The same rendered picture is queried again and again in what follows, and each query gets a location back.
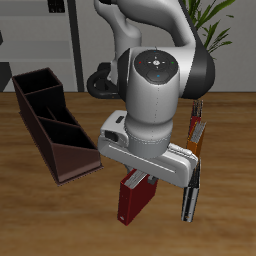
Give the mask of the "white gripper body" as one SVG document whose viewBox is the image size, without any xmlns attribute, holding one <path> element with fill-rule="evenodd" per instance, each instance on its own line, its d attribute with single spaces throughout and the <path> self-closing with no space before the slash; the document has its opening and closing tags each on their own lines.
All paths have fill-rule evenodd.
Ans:
<svg viewBox="0 0 256 256">
<path fill-rule="evenodd" d="M 161 156 L 144 159 L 133 155 L 126 148 L 104 136 L 98 138 L 98 150 L 110 159 L 181 188 L 188 186 L 193 170 L 198 163 L 198 157 L 190 150 L 178 152 L 167 149 Z"/>
</svg>

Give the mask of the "bright red book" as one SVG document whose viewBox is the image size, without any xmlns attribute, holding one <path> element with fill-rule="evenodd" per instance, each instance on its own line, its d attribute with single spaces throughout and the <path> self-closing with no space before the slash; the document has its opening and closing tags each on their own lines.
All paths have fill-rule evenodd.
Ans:
<svg viewBox="0 0 256 256">
<path fill-rule="evenodd" d="M 147 182 L 149 176 L 147 173 L 139 175 L 138 170 L 133 169 L 120 182 L 117 219 L 126 226 L 155 195 L 158 179 L 151 185 Z"/>
</svg>

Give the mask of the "orange book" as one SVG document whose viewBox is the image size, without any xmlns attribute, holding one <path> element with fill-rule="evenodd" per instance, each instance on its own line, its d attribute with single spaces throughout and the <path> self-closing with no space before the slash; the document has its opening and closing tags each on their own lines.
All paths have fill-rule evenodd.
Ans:
<svg viewBox="0 0 256 256">
<path fill-rule="evenodd" d="M 186 148 L 191 150 L 197 157 L 200 156 L 206 123 L 196 122 L 188 136 Z"/>
</svg>

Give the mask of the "black book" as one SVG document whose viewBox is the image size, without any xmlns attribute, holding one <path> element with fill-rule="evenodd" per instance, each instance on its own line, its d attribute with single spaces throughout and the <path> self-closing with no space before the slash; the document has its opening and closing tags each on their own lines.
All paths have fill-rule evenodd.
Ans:
<svg viewBox="0 0 256 256">
<path fill-rule="evenodd" d="M 183 203 L 181 220 L 186 222 L 192 222 L 197 204 L 198 193 L 200 189 L 200 171 L 201 161 L 198 161 L 196 168 L 193 171 L 191 180 L 187 187 L 183 191 Z"/>
</svg>

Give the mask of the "dark red book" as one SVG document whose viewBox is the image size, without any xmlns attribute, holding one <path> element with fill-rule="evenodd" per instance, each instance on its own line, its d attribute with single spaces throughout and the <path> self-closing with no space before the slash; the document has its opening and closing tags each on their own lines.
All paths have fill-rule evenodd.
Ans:
<svg viewBox="0 0 256 256">
<path fill-rule="evenodd" d="M 193 105 L 192 105 L 188 134 L 191 134 L 191 131 L 193 130 L 194 125 L 196 123 L 201 122 L 202 109 L 203 109 L 203 101 L 202 100 L 194 100 Z"/>
</svg>

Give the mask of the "dark brown desk caddy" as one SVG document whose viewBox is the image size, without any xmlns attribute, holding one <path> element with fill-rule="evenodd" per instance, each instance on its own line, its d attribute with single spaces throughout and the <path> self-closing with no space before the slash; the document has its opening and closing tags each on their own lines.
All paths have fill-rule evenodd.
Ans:
<svg viewBox="0 0 256 256">
<path fill-rule="evenodd" d="M 12 77 L 20 115 L 58 186 L 102 169 L 97 147 L 66 107 L 50 68 Z"/>
</svg>

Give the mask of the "white shelf unit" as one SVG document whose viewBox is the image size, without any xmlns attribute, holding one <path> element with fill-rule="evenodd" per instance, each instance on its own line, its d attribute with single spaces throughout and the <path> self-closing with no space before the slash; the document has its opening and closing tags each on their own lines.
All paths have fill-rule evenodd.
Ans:
<svg viewBox="0 0 256 256">
<path fill-rule="evenodd" d="M 72 62 L 75 0 L 0 0 L 0 61 Z"/>
</svg>

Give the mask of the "dark vertical post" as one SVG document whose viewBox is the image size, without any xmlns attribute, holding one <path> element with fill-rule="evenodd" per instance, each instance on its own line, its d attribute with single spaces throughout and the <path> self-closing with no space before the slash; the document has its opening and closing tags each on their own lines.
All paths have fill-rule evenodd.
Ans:
<svg viewBox="0 0 256 256">
<path fill-rule="evenodd" d="M 82 58 L 79 40 L 78 20 L 76 11 L 76 0 L 67 0 L 68 12 L 69 12 L 69 23 L 71 31 L 71 41 L 74 56 L 74 66 L 77 82 L 77 90 L 79 92 L 84 91 L 84 79 L 83 79 L 83 68 Z"/>
</svg>

